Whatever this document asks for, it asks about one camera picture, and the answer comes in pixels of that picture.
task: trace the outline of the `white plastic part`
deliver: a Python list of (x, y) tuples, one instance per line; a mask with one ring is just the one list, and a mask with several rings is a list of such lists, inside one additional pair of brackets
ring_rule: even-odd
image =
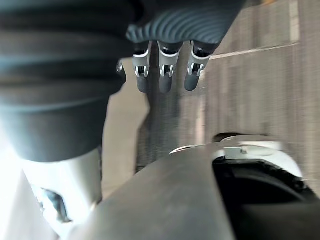
[(21, 163), (31, 185), (59, 194), (68, 218), (81, 222), (102, 198), (99, 159), (100, 153), (95, 149), (64, 161)]

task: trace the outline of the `gray fabric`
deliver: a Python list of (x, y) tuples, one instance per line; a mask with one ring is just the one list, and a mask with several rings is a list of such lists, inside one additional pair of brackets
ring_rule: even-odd
[(131, 25), (127, 38), (135, 43), (158, 40), (178, 43), (195, 40), (220, 43), (241, 10), (244, 0), (211, 0), (196, 7), (165, 11), (144, 27)]

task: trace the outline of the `black plastic part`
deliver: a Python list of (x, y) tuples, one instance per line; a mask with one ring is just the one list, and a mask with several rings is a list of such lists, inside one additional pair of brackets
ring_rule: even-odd
[(193, 52), (196, 54), (198, 51), (202, 51), (211, 55), (215, 52), (215, 50), (219, 47), (220, 43), (212, 44), (212, 43), (204, 43), (199, 41), (193, 42)]
[(219, 143), (226, 138), (235, 137), (235, 136), (268, 136), (268, 135), (266, 134), (253, 135), (253, 134), (243, 134), (238, 132), (222, 132), (222, 133), (218, 133), (212, 138), (212, 143)]
[(133, 47), (134, 47), (134, 54), (140, 54), (140, 52), (143, 54), (148, 50), (149, 41), (135, 43)]
[(161, 42), (159, 41), (159, 46), (160, 49), (166, 53), (166, 52), (170, 52), (171, 54), (175, 54), (177, 52), (179, 52), (180, 48), (183, 46), (183, 42), (177, 42), (177, 43), (166, 43), (166, 42)]
[(163, 94), (167, 94), (170, 92), (172, 87), (172, 76), (170, 77), (168, 73), (164, 76), (160, 75), (159, 78), (159, 90)]
[(193, 72), (192, 75), (189, 75), (188, 73), (185, 76), (184, 80), (184, 88), (187, 91), (193, 91), (196, 89), (198, 82), (199, 82), (199, 76), (197, 76), (196, 72)]
[(139, 76), (136, 78), (136, 85), (141, 93), (146, 94), (148, 92), (148, 78)]

